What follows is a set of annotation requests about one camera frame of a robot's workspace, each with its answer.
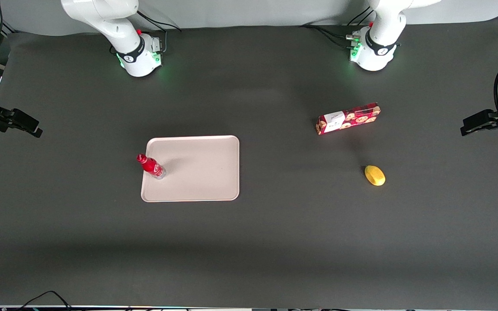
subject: lemon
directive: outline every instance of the lemon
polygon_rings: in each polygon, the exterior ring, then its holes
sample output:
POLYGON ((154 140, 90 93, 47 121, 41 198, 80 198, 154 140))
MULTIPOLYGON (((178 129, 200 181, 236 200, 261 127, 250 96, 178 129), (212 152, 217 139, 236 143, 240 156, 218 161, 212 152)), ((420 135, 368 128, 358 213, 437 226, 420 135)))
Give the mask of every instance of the lemon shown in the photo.
POLYGON ((365 167, 364 175, 366 176, 366 179, 375 186, 381 186, 386 182, 386 176, 383 175, 383 171, 374 165, 365 167))

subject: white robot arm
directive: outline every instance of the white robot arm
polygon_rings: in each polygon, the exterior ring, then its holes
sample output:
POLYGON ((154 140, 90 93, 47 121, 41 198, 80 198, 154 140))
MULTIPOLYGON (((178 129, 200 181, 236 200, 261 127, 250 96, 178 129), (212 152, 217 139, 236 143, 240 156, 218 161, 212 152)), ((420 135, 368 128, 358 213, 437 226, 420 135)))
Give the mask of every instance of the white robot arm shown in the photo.
POLYGON ((368 0, 376 12, 373 26, 366 26, 348 35, 354 46, 350 60, 366 70, 378 71, 393 59, 396 41, 407 24, 402 12, 410 8, 420 8, 441 0, 368 0))
POLYGON ((126 19, 136 14, 138 0, 61 0, 61 4, 71 18, 107 37, 130 75, 146 76, 161 65, 159 38, 139 34, 126 19))

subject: gray table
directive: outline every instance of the gray table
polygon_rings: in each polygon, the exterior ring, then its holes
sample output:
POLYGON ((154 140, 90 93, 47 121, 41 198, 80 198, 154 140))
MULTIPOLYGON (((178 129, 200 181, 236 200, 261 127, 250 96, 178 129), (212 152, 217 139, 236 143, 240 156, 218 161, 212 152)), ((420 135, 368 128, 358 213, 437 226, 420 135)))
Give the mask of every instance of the gray table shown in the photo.
POLYGON ((171 32, 140 79, 100 35, 12 39, 0 102, 44 134, 0 133, 0 304, 53 289, 73 305, 498 310, 498 132, 459 132, 494 106, 498 19, 408 26, 378 73, 296 27, 171 32), (372 101, 373 124, 314 132, 372 101), (235 201, 141 200, 147 140, 219 134, 241 141, 235 201))

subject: bottle cap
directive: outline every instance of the bottle cap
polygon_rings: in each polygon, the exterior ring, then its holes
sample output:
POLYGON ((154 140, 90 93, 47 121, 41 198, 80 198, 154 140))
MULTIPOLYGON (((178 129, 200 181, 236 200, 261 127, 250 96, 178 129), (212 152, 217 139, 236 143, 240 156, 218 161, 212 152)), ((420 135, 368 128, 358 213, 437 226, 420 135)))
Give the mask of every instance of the bottle cap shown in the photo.
POLYGON ((145 156, 145 154, 143 154, 143 153, 138 154, 138 162, 140 162, 140 163, 147 162, 147 157, 145 156))

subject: pink tray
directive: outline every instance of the pink tray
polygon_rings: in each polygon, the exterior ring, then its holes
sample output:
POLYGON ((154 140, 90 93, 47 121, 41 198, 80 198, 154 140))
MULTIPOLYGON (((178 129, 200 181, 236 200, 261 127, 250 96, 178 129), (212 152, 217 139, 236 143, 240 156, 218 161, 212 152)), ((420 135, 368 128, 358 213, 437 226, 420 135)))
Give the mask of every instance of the pink tray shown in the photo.
POLYGON ((144 172, 145 202, 228 201, 239 195, 239 140, 236 136, 154 138, 146 155, 166 169, 164 179, 144 172))

